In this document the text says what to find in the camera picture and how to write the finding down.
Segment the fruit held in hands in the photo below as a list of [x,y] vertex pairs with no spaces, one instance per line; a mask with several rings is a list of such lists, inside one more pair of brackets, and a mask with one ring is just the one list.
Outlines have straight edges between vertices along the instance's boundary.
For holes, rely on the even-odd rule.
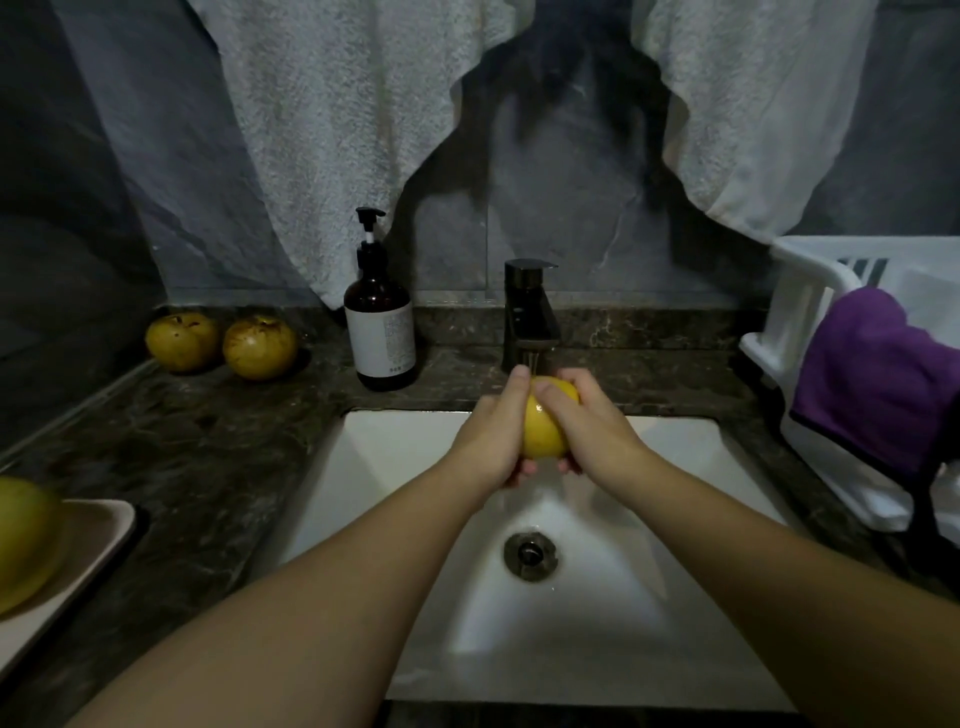
[[297,358],[294,331],[273,316],[241,319],[224,335],[224,358],[244,379],[264,381],[284,374]]
[[29,480],[0,475],[0,615],[50,580],[66,553],[60,499]]
[[175,313],[150,324],[146,339],[147,349],[161,367],[185,374],[213,363],[220,332],[202,313]]
[[[557,389],[579,402],[580,394],[570,382],[555,376],[535,376],[534,382],[549,381]],[[561,457],[569,450],[564,431],[533,395],[527,398],[527,414],[523,420],[523,457]]]

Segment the faucet handle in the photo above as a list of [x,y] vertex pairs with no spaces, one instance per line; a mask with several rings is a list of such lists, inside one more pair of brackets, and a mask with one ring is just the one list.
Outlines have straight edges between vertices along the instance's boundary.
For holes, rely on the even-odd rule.
[[543,286],[543,269],[556,267],[556,263],[534,257],[508,260],[503,264],[504,285],[508,288],[540,288]]

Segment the white towel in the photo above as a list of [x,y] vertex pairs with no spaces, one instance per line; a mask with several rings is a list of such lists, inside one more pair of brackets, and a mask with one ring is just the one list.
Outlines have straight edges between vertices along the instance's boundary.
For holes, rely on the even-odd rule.
[[762,242],[800,222],[850,125],[876,0],[636,0],[633,43],[675,94],[663,159]]
[[[535,0],[190,0],[219,49],[267,211],[331,307],[357,278],[354,208],[393,211],[459,120],[460,79]],[[388,217],[384,230],[388,229]]]

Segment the white sink basin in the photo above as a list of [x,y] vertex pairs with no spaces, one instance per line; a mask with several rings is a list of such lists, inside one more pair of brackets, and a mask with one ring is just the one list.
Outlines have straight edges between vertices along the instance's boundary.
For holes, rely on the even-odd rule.
[[[252,578],[357,518],[449,448],[467,415],[352,412],[329,436]],[[633,417],[644,441],[757,511],[799,525],[709,420]],[[543,474],[494,495],[446,560],[388,697],[794,710],[753,650],[666,547],[587,478]],[[504,562],[538,531],[559,565],[528,583]]]

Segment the black faucet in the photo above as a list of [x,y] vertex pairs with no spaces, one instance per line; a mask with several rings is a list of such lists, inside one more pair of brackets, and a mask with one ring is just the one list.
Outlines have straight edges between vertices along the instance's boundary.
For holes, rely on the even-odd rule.
[[543,269],[556,267],[533,258],[504,264],[504,372],[526,364],[536,374],[540,355],[560,346],[560,326],[543,290]]

